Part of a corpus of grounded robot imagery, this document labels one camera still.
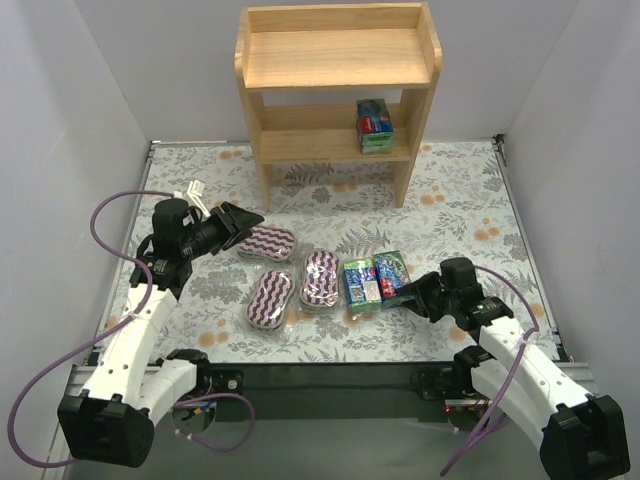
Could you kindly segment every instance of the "cable clip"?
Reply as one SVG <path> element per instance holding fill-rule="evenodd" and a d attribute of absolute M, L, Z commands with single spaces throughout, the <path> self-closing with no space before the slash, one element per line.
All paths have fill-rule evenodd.
<path fill-rule="evenodd" d="M 520 339 L 516 342 L 516 350 L 519 350 L 521 345 L 525 345 L 525 347 L 535 346 L 535 342 L 531 337 L 529 337 L 527 340 L 525 340 L 524 337 L 520 337 Z"/>

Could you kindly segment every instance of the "floral tablecloth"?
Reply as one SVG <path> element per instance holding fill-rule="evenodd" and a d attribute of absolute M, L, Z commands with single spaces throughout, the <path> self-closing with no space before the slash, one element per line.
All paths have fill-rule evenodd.
<path fill-rule="evenodd" d="M 410 275 L 467 256 L 511 279 L 532 303 L 541 323 L 536 343 L 557 352 L 527 251 L 489 142 L 421 147 L 405 206 L 394 207 L 387 164 L 305 164 L 276 169 L 272 207 L 263 211 L 251 149 L 247 146 L 160 146 L 146 187 L 184 191 L 191 179 L 206 184 L 205 205 L 230 201 L 266 217 L 265 224 L 292 230 L 299 252 L 328 248 L 342 259 L 400 250 Z M 158 198 L 142 199 L 129 253 L 151 232 Z M 299 261 L 284 266 L 299 269 Z M 451 360 L 472 343 L 453 319 L 436 324 L 404 309 L 353 319 L 338 308 L 309 314 L 293 302 L 276 334 L 252 330 L 244 311 L 253 282 L 265 265 L 238 257 L 235 249 L 194 262 L 194 273 L 166 325 L 152 359 L 174 348 L 198 348 L 214 362 L 373 362 Z M 130 264 L 123 266 L 109 324 L 122 314 Z M 485 293 L 503 298 L 525 328 L 524 307 L 494 278 L 479 276 Z"/>

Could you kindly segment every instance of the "plastic wrapper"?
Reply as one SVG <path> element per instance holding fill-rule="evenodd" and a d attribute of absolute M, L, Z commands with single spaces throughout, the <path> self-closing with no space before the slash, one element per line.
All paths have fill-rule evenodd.
<path fill-rule="evenodd" d="M 285 323 L 285 313 L 295 290 L 293 275 L 282 270 L 267 270 L 256 281 L 246 308 L 252 327 L 277 330 Z"/>
<path fill-rule="evenodd" d="M 249 260 L 286 262 L 293 257 L 297 240 L 295 235 L 283 228 L 257 226 L 252 235 L 237 246 L 238 255 Z"/>
<path fill-rule="evenodd" d="M 409 270 L 404 264 L 402 254 L 398 250 L 392 252 L 376 253 L 373 256 L 380 293 L 382 295 L 382 308 L 390 308 L 400 305 L 410 299 L 407 296 L 398 296 L 397 290 L 411 283 Z"/>
<path fill-rule="evenodd" d="M 324 311 L 340 302 L 340 258 L 328 250 L 315 250 L 303 262 L 300 302 L 303 308 Z"/>
<path fill-rule="evenodd" d="M 375 264 L 370 258 L 344 264 L 344 284 L 351 314 L 375 312 L 382 305 Z"/>

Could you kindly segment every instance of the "white wall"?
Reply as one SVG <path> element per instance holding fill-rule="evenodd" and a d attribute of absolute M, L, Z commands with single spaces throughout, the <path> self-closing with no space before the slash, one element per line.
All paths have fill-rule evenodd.
<path fill-rule="evenodd" d="M 640 1 L 582 0 L 506 141 L 560 333 L 622 405 L 632 465 L 640 461 L 639 59 Z"/>
<path fill-rule="evenodd" d="M 241 8 L 331 3 L 75 2 L 145 135 L 159 140 L 247 140 L 233 70 Z M 427 138 L 506 132 L 577 3 L 432 0 L 444 65 Z"/>
<path fill-rule="evenodd" d="M 116 262 L 88 232 L 92 209 L 138 185 L 148 148 L 71 0 L 0 2 L 0 422 L 42 367 L 91 338 Z M 131 211 L 100 224 L 121 245 Z M 70 365 L 27 398 L 24 448 L 46 460 Z M 40 478 L 0 435 L 1 478 Z"/>

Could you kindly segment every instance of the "shelf leg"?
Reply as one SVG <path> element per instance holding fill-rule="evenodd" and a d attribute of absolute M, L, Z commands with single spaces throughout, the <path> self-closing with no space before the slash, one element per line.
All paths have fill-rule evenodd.
<path fill-rule="evenodd" d="M 407 160 L 391 164 L 393 187 L 396 193 L 396 207 L 398 208 L 404 205 L 404 198 L 407 196 L 407 190 L 409 190 L 409 182 L 411 181 L 415 163 L 415 160 Z"/>

